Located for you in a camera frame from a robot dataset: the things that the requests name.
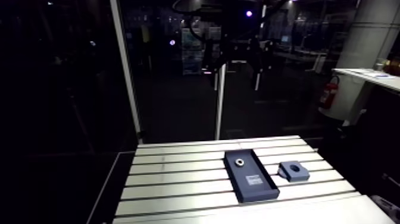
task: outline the fire extinguisher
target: fire extinguisher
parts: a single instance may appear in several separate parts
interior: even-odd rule
[[[325,85],[324,92],[320,98],[319,106],[323,109],[330,109],[332,106],[333,99],[335,98],[336,93],[339,88],[339,76],[333,76],[330,79],[330,82]]]

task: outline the white pillar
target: white pillar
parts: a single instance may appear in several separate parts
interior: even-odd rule
[[[361,0],[336,67],[372,69],[377,58],[386,58],[399,33],[399,7],[400,0]],[[368,93],[361,92],[363,80],[339,77],[339,90],[331,108],[320,111],[328,117],[346,120],[360,93]]]

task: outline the dark blue tray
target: dark blue tray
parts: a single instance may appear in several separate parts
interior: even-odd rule
[[[242,167],[235,164],[238,158],[244,161]],[[226,151],[224,164],[239,202],[270,200],[278,197],[278,187],[253,150]]]

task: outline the glass panel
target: glass panel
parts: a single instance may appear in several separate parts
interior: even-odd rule
[[[273,54],[262,59],[257,91],[253,68],[229,63],[221,138],[319,137],[339,122],[318,107],[356,10],[357,1],[288,1],[262,24],[260,41],[274,42]]]
[[[198,3],[182,2],[180,10]],[[170,1],[120,1],[124,37],[145,143],[214,139],[217,92],[202,74],[204,44],[190,33],[220,38],[214,23],[174,13]],[[213,54],[219,54],[214,46]]]
[[[137,144],[109,1],[1,1],[0,56],[28,154]]]

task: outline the aluminum table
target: aluminum table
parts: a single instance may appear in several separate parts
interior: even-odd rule
[[[279,187],[275,200],[238,203],[222,158],[254,149]],[[298,160],[303,182],[277,175]],[[113,223],[393,223],[299,136],[139,145]]]

